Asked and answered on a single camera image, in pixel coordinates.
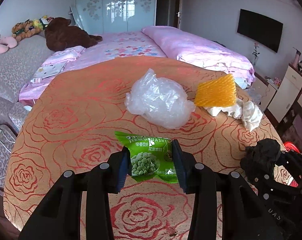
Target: brown teddy bear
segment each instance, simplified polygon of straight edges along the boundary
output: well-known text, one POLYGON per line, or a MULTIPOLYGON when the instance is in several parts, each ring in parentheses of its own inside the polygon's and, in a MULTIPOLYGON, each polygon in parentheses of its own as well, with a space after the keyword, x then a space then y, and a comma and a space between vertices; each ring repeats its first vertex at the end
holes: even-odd
POLYGON ((62 51, 66 48, 83 46, 89 48, 102 41, 101 36, 89 35, 77 26, 69 26, 70 19, 54 18, 45 29, 46 46, 52 51, 62 51))
POLYGON ((25 22, 20 22, 12 28, 12 37, 14 37, 18 42, 25 38, 32 37, 35 34, 41 32, 41 29, 33 26, 33 21, 27 20, 25 22))

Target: green snack bag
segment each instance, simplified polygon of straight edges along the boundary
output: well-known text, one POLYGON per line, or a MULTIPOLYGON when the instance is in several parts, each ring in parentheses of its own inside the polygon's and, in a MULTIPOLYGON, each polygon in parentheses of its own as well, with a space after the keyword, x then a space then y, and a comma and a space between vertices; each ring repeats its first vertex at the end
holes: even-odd
POLYGON ((170 139, 117 131, 114 133, 131 153, 133 179, 141 182, 157 177, 168 183, 178 182, 170 139))

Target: crumpled paper towel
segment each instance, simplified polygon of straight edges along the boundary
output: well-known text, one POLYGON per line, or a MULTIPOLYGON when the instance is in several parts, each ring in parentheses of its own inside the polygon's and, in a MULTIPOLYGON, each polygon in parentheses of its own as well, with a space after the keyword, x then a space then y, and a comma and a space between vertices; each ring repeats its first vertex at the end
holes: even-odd
POLYGON ((242 116, 243 101, 239 98, 236 99, 236 104, 229 107, 205 107, 204 109, 212 116, 217 116, 220 111, 227 112, 228 116, 232 116, 235 119, 241 119, 242 116))
POLYGON ((262 112, 253 102, 243 102, 241 99, 236 99, 236 104, 229 107, 205 107, 208 113, 212 116, 217 116, 220 111, 227 112, 228 116, 234 119, 242 119, 246 130, 252 132, 253 129, 259 127, 262 119, 262 112))
POLYGON ((257 105, 253 102, 248 101, 243 103, 243 110, 242 110, 242 122, 244 127, 249 130, 250 132, 259 127, 259 124, 262 119, 262 112, 257 105))

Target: wardrobe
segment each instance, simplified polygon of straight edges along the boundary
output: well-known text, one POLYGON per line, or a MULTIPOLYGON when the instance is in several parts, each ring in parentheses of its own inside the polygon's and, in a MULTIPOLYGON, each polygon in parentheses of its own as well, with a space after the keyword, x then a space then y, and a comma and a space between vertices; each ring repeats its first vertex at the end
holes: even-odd
POLYGON ((155 24, 156 0, 75 0, 76 24, 89 34, 139 31, 155 24))

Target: gray sofa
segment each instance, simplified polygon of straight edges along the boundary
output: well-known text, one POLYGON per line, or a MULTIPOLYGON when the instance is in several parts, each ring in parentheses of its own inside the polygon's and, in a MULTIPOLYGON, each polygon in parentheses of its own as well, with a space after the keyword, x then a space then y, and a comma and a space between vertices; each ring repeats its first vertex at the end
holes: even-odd
POLYGON ((19 92, 53 53, 44 37, 34 35, 0 54, 0 125, 7 125, 15 134, 28 114, 18 102, 19 92))

